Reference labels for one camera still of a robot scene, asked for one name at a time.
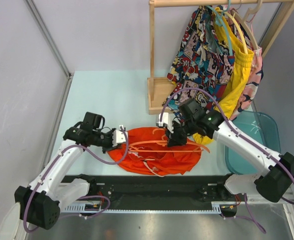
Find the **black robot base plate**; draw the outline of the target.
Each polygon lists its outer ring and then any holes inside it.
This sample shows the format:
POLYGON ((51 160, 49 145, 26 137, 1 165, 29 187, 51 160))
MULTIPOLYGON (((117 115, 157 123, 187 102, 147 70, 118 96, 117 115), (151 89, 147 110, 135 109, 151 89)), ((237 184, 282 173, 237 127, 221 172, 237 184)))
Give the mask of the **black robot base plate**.
POLYGON ((86 210, 209 210, 218 204, 232 213, 244 200, 225 187, 227 176, 89 176, 90 187, 83 203, 86 210))

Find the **orange plastic hanger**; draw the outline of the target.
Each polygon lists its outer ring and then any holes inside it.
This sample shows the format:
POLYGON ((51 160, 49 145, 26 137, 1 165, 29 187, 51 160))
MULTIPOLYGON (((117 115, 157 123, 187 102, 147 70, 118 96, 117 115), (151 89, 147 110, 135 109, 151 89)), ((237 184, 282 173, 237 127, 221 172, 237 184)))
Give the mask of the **orange plastic hanger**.
POLYGON ((137 153, 210 153, 208 147, 187 139, 185 145, 168 146, 168 137, 163 128, 140 127, 129 130, 128 149, 137 153))

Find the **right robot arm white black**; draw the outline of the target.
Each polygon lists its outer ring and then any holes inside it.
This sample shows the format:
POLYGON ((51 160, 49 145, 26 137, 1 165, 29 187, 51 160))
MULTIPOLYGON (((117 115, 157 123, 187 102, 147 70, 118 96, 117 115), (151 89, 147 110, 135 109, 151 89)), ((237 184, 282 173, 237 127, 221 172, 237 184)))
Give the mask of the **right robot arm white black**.
POLYGON ((200 134, 225 145, 242 156, 255 169, 253 174, 231 174, 217 188, 218 196, 229 201, 236 194, 260 194, 266 200, 277 203, 294 186, 294 156, 280 154, 239 130, 217 110, 208 111, 193 98, 179 105, 183 116, 177 122, 162 111, 157 120, 166 129, 168 147, 184 146, 192 134, 200 134))

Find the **orange shorts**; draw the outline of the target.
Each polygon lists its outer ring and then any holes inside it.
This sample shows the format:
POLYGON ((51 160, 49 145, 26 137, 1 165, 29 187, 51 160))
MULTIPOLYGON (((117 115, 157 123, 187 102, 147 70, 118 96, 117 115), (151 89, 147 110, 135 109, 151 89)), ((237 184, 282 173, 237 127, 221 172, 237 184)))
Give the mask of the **orange shorts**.
POLYGON ((118 165, 132 173, 142 175, 155 175, 163 177, 166 175, 184 175, 199 162, 203 152, 177 153, 177 152, 132 152, 127 151, 126 145, 108 152, 115 162, 122 157, 124 160, 118 165))

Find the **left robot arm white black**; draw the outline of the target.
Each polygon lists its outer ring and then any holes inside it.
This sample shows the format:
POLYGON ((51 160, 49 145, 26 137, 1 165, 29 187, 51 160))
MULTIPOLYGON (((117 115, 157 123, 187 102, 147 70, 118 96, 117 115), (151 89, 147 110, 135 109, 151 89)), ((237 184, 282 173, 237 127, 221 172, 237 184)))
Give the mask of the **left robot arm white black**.
POLYGON ((109 162, 98 157, 89 147, 101 147, 103 153, 118 149, 125 144, 129 146, 128 133, 123 125, 104 132, 105 118, 102 115, 86 112, 82 121, 67 129, 63 141, 41 173, 28 184, 19 186, 14 199, 20 204, 20 219, 27 233, 34 229, 51 229, 58 221, 61 211, 78 200, 110 200, 98 193, 96 179, 80 174, 71 183, 60 187, 66 173, 74 162, 88 152, 101 163, 109 162))

